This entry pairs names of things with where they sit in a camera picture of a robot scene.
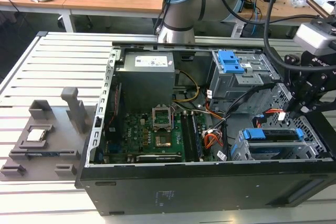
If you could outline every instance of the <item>wire bundle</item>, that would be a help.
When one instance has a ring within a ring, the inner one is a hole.
[[[218,143],[221,147],[224,146],[224,143],[221,141],[221,134],[218,131],[213,131],[204,137],[204,146],[206,149],[209,149],[214,144]]]

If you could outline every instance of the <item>yellow cable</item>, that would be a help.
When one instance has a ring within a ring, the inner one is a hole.
[[[197,85],[196,81],[189,74],[187,74],[186,72],[184,72],[182,70],[180,70],[180,72],[184,73],[186,76],[188,76],[190,78],[190,80],[195,84],[197,91],[196,91],[196,94],[194,95],[194,97],[192,97],[192,98],[188,98],[188,99],[176,99],[176,100],[173,100],[173,102],[190,102],[190,101],[193,101],[199,95],[199,92],[200,92],[199,91],[200,90],[199,86]]]

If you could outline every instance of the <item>power supply label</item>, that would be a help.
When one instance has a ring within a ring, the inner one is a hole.
[[[136,67],[168,67],[167,56],[136,56]]]

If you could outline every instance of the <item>table leg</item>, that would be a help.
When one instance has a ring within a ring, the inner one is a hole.
[[[62,15],[65,30],[67,33],[75,33],[76,32],[76,27],[75,23],[73,21],[73,17],[71,16],[70,10],[61,10],[60,14]]]
[[[243,29],[244,29],[245,23],[240,21],[240,20],[236,20],[235,21],[235,26],[233,28],[232,34],[231,34],[231,38],[240,38],[240,36],[242,35]]]
[[[110,28],[111,27],[111,17],[110,16],[105,16],[104,17],[104,21],[105,21],[105,28]]]

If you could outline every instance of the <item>blue plastic latch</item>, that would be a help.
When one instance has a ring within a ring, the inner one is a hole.
[[[233,155],[233,152],[235,152],[235,149],[237,148],[237,144],[235,144],[234,146],[233,146],[233,148],[231,149],[231,156]]]
[[[296,134],[298,134],[298,137],[299,137],[300,140],[305,139],[305,134],[303,133],[302,129],[297,128],[296,129]]]
[[[263,138],[265,139],[265,134],[262,129],[247,129],[249,135],[251,136],[251,139],[255,138]]]
[[[244,130],[244,131],[243,131],[243,135],[244,135],[244,138],[245,138],[245,139],[250,139],[250,134],[248,134],[248,131],[247,131],[247,130]]]
[[[218,51],[218,60],[222,65],[224,73],[244,73],[245,70],[240,66],[239,59],[233,51]]]

